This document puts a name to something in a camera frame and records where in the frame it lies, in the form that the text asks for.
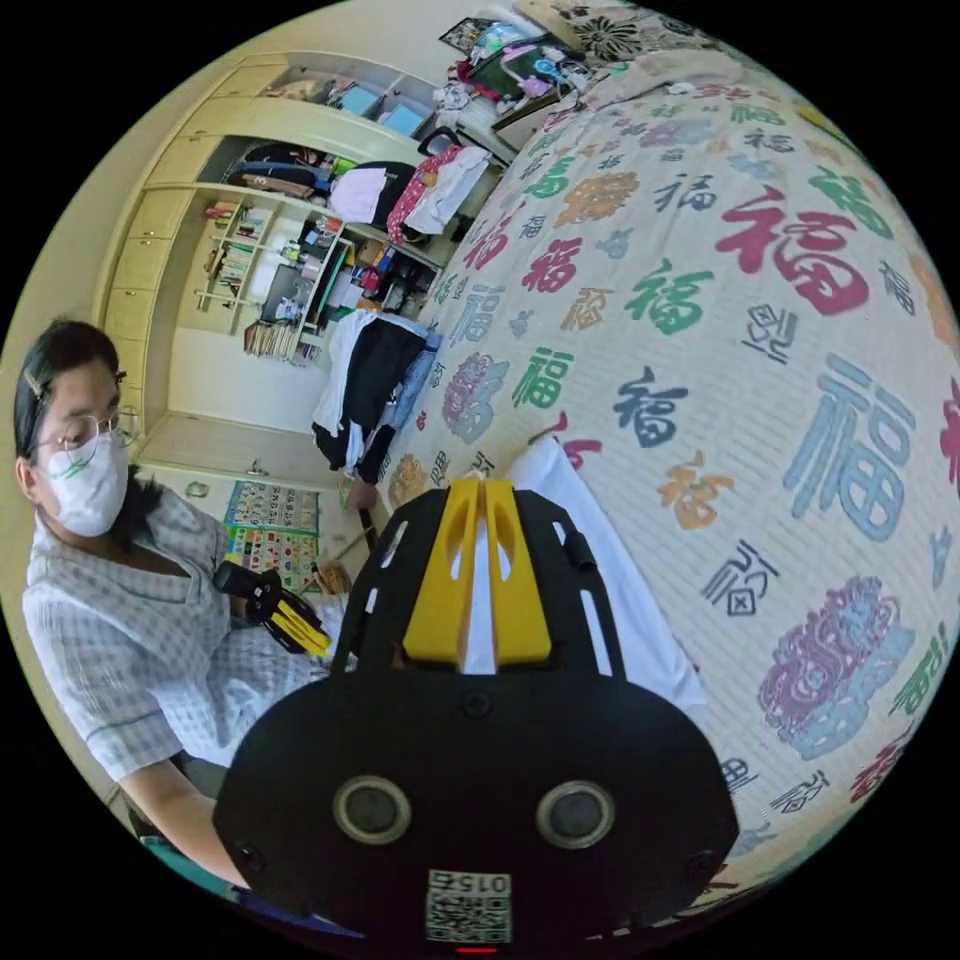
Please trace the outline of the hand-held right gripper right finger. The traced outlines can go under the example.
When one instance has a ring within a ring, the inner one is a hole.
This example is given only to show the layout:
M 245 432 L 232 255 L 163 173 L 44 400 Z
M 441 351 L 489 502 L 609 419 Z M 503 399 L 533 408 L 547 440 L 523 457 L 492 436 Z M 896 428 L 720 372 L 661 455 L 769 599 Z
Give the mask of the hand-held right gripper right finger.
M 484 488 L 495 667 L 538 667 L 552 642 L 516 496 L 503 480 Z

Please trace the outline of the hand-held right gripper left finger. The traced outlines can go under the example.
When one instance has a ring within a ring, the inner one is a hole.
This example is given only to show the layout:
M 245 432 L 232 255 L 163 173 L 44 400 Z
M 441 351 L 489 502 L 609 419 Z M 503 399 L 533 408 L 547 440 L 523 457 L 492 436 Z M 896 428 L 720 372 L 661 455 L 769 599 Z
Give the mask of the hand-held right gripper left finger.
M 482 481 L 462 478 L 410 503 L 425 512 L 407 532 L 426 546 L 423 577 L 405 631 L 408 660 L 428 667 L 466 664 Z

